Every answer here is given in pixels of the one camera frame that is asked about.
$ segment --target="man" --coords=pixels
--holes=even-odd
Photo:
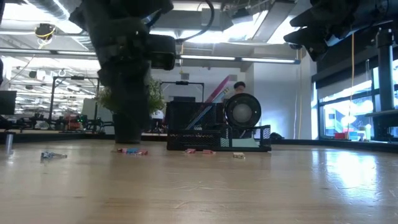
[[[223,97],[223,103],[226,103],[227,100],[229,100],[232,96],[240,93],[244,93],[244,90],[246,89],[246,84],[244,82],[237,82],[234,85],[234,91],[232,93],[228,93]]]

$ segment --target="black pot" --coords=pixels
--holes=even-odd
[[[141,128],[124,114],[113,114],[114,139],[121,144],[139,144]]]

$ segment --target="black metal organizer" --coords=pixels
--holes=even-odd
[[[250,129],[236,129],[223,123],[223,104],[221,103],[167,103],[167,150],[186,149],[239,152],[271,151],[271,126]],[[246,134],[254,138],[257,147],[234,147],[233,139]]]

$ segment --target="round speaker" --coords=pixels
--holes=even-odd
[[[261,117],[261,105],[256,97],[241,93],[231,97],[225,105],[228,124],[239,128],[252,128]]]

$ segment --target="ceiling duct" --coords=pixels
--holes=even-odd
[[[76,8],[76,4],[74,4],[73,1],[63,1],[62,3],[60,3],[60,1],[58,0],[26,0],[26,1],[34,5],[36,8],[52,15],[59,21],[68,21],[70,16],[68,10]],[[91,40],[88,36],[74,37],[74,39],[79,41],[88,50],[90,51],[94,50],[94,47],[91,44]]]

